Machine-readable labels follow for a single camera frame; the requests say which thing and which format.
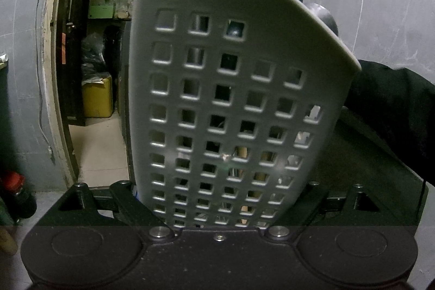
doorway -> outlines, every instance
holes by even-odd
[[[134,180],[127,96],[132,6],[133,0],[59,4],[60,114],[74,175],[90,187]]]

metal screw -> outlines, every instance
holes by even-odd
[[[166,226],[155,226],[150,229],[150,235],[157,239],[162,239],[170,235],[170,229]]]
[[[290,230],[285,226],[271,226],[268,231],[273,237],[286,237],[290,233]]]
[[[221,234],[217,233],[213,236],[213,238],[216,241],[221,242],[221,241],[225,241],[227,237],[225,235],[221,235]]]

round pad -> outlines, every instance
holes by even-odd
[[[21,258],[44,282],[85,286],[116,277],[141,249],[129,226],[36,226],[23,241]]]
[[[297,248],[317,272],[356,286],[403,276],[412,269],[418,251],[402,226],[312,226],[301,234]]]

white wire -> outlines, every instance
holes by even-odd
[[[41,89],[41,81],[39,78],[39,51],[38,51],[38,36],[37,36],[37,30],[38,30],[38,6],[39,6],[40,0],[36,1],[36,10],[35,10],[35,45],[36,45],[36,78],[38,80],[38,92],[39,92],[39,112],[38,112],[38,125],[39,129],[41,130],[41,134],[44,137],[45,143],[48,145],[48,152],[50,155],[53,155],[53,150],[51,149],[50,143],[48,141],[47,136],[45,135],[44,129],[42,128],[42,107],[43,107],[43,96],[42,96],[42,89]]]

red bottle cap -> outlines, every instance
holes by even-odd
[[[23,186],[24,176],[15,171],[6,171],[1,181],[6,191],[15,193]]]

